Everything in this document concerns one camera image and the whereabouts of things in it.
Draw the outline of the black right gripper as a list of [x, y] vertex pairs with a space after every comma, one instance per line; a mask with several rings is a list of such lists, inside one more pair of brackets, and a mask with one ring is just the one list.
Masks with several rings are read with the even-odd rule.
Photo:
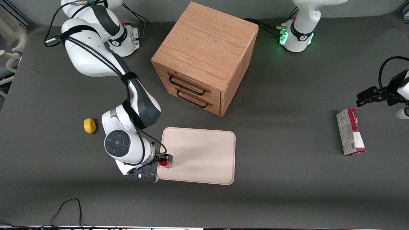
[[167, 166], [167, 162], [173, 162], [173, 156], [171, 154], [155, 154], [154, 163], [158, 163], [161, 166]]

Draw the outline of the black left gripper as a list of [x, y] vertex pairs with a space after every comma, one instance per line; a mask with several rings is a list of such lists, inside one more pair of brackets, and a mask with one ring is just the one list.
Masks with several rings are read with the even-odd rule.
[[358, 93], [356, 105], [358, 108], [370, 104], [387, 101], [388, 106], [408, 104], [408, 70], [404, 70], [392, 77], [384, 91], [378, 87], [369, 87], [366, 91]]

